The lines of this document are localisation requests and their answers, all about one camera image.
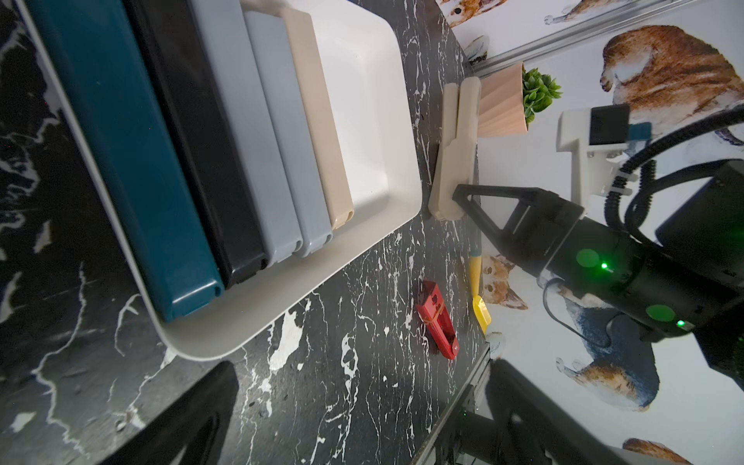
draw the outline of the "white litter box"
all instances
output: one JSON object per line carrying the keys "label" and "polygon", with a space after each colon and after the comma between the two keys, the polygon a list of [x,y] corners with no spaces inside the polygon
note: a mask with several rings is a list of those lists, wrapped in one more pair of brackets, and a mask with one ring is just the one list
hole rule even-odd
{"label": "white litter box", "polygon": [[[276,5],[269,3],[243,6],[276,14]],[[233,286],[208,306],[165,324],[150,303],[106,188],[81,139],[81,152],[155,328],[163,342],[186,359],[217,359],[236,350],[416,216],[421,207],[421,178],[403,65],[392,28],[347,0],[294,0],[289,6],[308,12],[315,25],[355,208],[352,220],[335,231],[333,240],[320,251],[305,258],[290,257]],[[66,102],[63,107],[69,109]],[[74,116],[68,119],[76,139],[83,137]]]}

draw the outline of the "orange cat illustration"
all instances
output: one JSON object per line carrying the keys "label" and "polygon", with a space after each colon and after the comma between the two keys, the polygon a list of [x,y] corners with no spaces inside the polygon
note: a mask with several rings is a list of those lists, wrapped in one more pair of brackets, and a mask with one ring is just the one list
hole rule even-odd
{"label": "orange cat illustration", "polygon": [[546,16],[545,24],[552,25],[558,22],[574,21],[581,17],[581,19],[589,19],[594,16],[599,16],[606,11],[610,11],[613,8],[620,6],[620,4],[628,3],[630,0],[581,0],[579,4],[573,7],[567,7],[563,10],[563,16]]}
{"label": "orange cat illustration", "polygon": [[461,25],[474,16],[491,11],[500,4],[506,3],[507,0],[459,0],[454,4],[454,6],[452,6],[449,13],[447,13],[444,4],[448,2],[449,0],[442,0],[438,3],[444,13],[444,17],[449,23],[449,26],[453,28],[454,26]]}
{"label": "orange cat illustration", "polygon": [[689,464],[686,458],[666,447],[664,444],[655,443],[650,440],[636,439],[631,437],[623,443],[623,449],[638,454],[648,455],[654,458],[663,458],[673,464]]}
{"label": "orange cat illustration", "polygon": [[527,304],[509,287],[509,272],[514,263],[499,255],[483,257],[483,300],[518,310],[527,310]]}
{"label": "orange cat illustration", "polygon": [[[604,48],[600,84],[627,103],[631,122],[649,121],[654,137],[744,101],[744,81],[717,49],[676,26],[644,26]],[[727,129],[717,133],[741,145]]]}

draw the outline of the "cat illustration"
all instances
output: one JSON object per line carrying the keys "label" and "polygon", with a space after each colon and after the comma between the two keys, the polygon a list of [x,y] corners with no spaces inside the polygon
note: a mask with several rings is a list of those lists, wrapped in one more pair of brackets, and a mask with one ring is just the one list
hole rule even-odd
{"label": "cat illustration", "polygon": [[[577,331],[597,344],[605,344],[607,322],[618,311],[594,296],[579,301],[565,288],[560,293]],[[571,369],[558,358],[558,371],[605,403],[623,410],[646,411],[659,385],[651,343],[640,340],[638,325],[627,315],[613,320],[609,335],[612,343],[608,348],[583,341],[593,359],[589,365],[576,361]]]}
{"label": "cat illustration", "polygon": [[527,310],[527,304],[509,287],[509,272],[514,263],[499,255],[483,257],[483,300],[518,310]]}
{"label": "cat illustration", "polygon": [[666,447],[664,444],[655,443],[650,440],[631,437],[623,443],[623,449],[629,450],[630,452],[637,452],[638,454],[648,455],[649,457],[663,458],[673,464],[692,465],[691,462],[687,461],[687,459]]}
{"label": "cat illustration", "polygon": [[[653,136],[744,102],[744,81],[717,49],[676,26],[619,34],[603,51],[600,84],[612,102],[630,105],[631,123],[649,121]],[[744,145],[731,131],[717,135]]]}
{"label": "cat illustration", "polygon": [[507,0],[458,0],[458,2],[454,4],[447,13],[443,6],[449,1],[450,0],[442,0],[438,3],[451,28],[461,25],[468,19],[486,13],[487,11],[491,11],[499,5],[507,2]]}
{"label": "cat illustration", "polygon": [[581,0],[577,5],[563,9],[563,16],[546,16],[545,24],[552,25],[558,22],[574,21],[580,16],[589,19],[599,16],[606,11],[616,8],[620,4],[628,3],[630,0]]}

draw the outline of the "white mounting bracket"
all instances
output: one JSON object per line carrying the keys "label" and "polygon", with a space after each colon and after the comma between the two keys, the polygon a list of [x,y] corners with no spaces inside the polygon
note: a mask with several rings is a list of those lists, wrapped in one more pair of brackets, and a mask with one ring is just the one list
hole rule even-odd
{"label": "white mounting bracket", "polygon": [[[589,196],[607,196],[611,190],[620,163],[607,157],[628,148],[627,143],[589,145],[590,126],[590,108],[565,111],[558,120],[556,139],[557,152],[571,152],[571,201],[584,208],[589,207]],[[638,175],[628,180],[637,181]],[[626,187],[620,193],[628,196],[632,190]]]}

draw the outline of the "green succulent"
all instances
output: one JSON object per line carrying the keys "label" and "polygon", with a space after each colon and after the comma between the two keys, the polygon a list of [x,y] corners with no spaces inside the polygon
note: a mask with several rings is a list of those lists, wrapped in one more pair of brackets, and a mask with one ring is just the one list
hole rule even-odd
{"label": "green succulent", "polygon": [[525,121],[527,127],[535,120],[535,113],[548,108],[553,99],[560,98],[560,86],[548,74],[540,74],[537,68],[525,71],[522,69],[522,95],[525,102]]}

